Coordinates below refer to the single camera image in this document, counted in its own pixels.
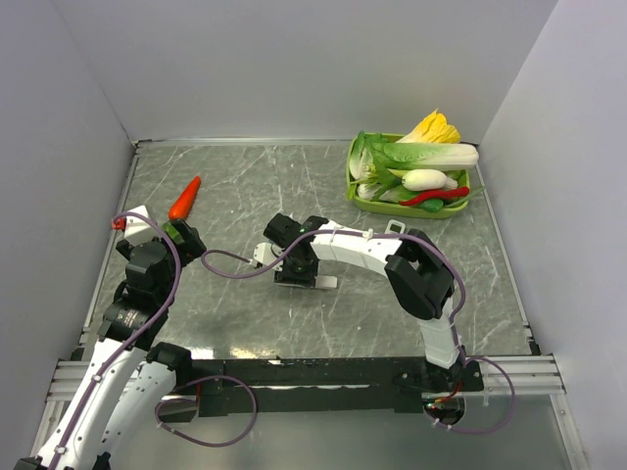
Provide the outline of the white remote control body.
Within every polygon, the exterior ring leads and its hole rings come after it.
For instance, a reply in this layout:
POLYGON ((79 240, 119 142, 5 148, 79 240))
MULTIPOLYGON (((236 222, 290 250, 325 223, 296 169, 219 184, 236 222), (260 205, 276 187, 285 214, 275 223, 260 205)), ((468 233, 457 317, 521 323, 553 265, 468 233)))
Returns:
POLYGON ((305 281, 276 278, 274 283, 278 286, 290 288, 332 290, 337 288, 338 279, 335 276, 319 276, 305 281))

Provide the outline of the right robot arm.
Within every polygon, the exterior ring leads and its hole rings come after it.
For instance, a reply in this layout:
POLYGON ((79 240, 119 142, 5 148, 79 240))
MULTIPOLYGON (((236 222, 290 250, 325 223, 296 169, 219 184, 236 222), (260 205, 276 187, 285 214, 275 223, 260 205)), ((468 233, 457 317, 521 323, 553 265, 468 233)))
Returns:
POLYGON ((454 275, 423 232, 373 234, 321 216, 299 223, 278 213, 264 236, 266 241, 254 249, 254 264, 271 265, 277 284, 335 288, 336 278, 318 275, 322 261, 343 262, 384 276, 403 310, 418 321, 430 363, 429 382, 445 391, 461 379, 458 337, 451 323, 454 275))

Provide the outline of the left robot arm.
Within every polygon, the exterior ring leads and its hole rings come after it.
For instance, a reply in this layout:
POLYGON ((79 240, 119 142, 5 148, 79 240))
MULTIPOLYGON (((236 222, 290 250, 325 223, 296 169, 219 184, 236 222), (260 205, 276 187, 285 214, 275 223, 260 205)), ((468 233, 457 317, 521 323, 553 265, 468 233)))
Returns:
POLYGON ((125 277, 106 308, 84 377, 45 445, 19 469, 109 469, 141 414, 169 392, 188 390, 191 352, 154 342, 168 319, 181 270, 206 247, 182 219, 152 226, 126 215, 117 244, 125 277))

